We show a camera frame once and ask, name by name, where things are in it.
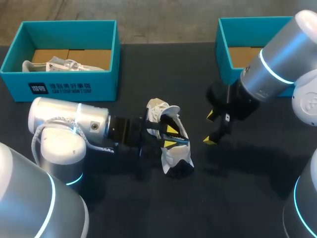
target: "gray floor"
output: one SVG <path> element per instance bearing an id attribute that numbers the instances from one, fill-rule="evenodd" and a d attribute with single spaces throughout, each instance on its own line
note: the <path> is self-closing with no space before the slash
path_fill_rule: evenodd
<path id="1" fill-rule="evenodd" d="M 0 45 L 21 21 L 116 19 L 122 43 L 213 41 L 219 17 L 317 11 L 317 0 L 0 0 Z"/>

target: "white sneaker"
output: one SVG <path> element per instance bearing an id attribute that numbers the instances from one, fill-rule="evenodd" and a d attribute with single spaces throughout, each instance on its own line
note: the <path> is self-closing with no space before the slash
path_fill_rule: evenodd
<path id="1" fill-rule="evenodd" d="M 87 66 L 77 63 L 74 60 L 63 60 L 54 56 L 47 63 L 32 63 L 28 60 L 22 64 L 22 72 L 51 72 L 51 71 L 98 71 L 102 68 Z"/>
<path id="2" fill-rule="evenodd" d="M 159 123 L 160 121 L 168 124 L 167 132 L 179 133 L 188 138 L 188 135 L 178 118 L 179 106 L 170 106 L 167 102 L 155 98 L 148 102 L 148 120 Z M 148 129 L 148 133 L 162 139 L 158 130 Z M 190 143 L 181 144 L 178 142 L 165 141 L 162 149 L 162 167 L 166 174 L 170 168 L 174 168 L 180 161 L 185 161 L 194 167 L 190 154 Z"/>

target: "teal box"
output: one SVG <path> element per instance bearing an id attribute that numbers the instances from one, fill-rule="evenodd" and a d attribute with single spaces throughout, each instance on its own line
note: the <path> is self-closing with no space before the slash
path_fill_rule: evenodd
<path id="1" fill-rule="evenodd" d="M 36 49 L 111 50 L 109 70 L 21 72 L 22 63 L 31 61 Z M 114 101 L 119 62 L 116 21 L 24 21 L 4 59 L 0 76 L 16 102 L 31 102 L 39 96 L 68 101 Z M 71 84 L 73 88 L 64 88 Z"/>
<path id="2" fill-rule="evenodd" d="M 240 78 L 243 68 L 234 68 L 228 47 L 264 47 L 290 20 L 290 16 L 219 18 L 215 53 L 220 77 L 226 84 Z M 291 97 L 294 86 L 280 96 Z"/>

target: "cable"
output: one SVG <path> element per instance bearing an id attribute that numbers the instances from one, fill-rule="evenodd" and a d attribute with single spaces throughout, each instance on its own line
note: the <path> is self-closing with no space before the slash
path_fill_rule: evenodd
<path id="1" fill-rule="evenodd" d="M 43 124 L 38 126 L 36 128 L 36 131 L 35 131 L 34 136 L 32 138 L 31 150 L 32 150 L 32 154 L 33 154 L 35 163 L 38 166 L 40 166 L 40 161 L 39 161 L 39 157 L 38 157 L 38 155 L 36 153 L 36 142 L 38 141 L 39 135 L 42 133 L 43 129 L 45 127 L 48 127 L 48 126 L 56 125 L 56 123 L 54 123 L 55 121 L 63 121 L 65 123 L 67 123 L 67 124 L 71 124 L 74 128 L 76 128 L 78 134 L 84 139 L 84 141 L 85 141 L 85 143 L 86 143 L 88 148 L 93 149 L 93 150 L 98 150 L 98 151 L 114 153 L 113 148 L 110 148 L 110 147 L 99 147 L 99 146 L 95 146 L 95 145 L 90 144 L 89 141 L 87 140 L 87 137 L 85 136 L 83 130 L 73 120 L 70 120 L 70 119 L 67 119 L 67 118 L 64 118 L 64 117 L 55 117 L 55 118 L 51 118 L 49 120 L 46 120 Z"/>

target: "dark table surface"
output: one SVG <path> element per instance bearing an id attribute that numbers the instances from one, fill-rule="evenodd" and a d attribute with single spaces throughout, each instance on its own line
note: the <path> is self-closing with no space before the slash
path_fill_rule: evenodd
<path id="1" fill-rule="evenodd" d="M 151 98 L 179 105 L 191 140 L 195 171 L 167 178 L 160 150 L 138 158 L 88 151 L 82 197 L 89 238 L 283 238 L 282 209 L 317 147 L 317 130 L 279 98 L 238 121 L 218 146 L 202 142 L 215 128 L 206 120 L 205 91 L 219 80 L 213 43 L 122 45 L 116 102 L 88 103 L 112 115 L 139 117 Z M 7 47 L 0 48 L 0 63 Z M 0 141 L 29 159 L 30 103 L 15 103 L 0 80 Z"/>

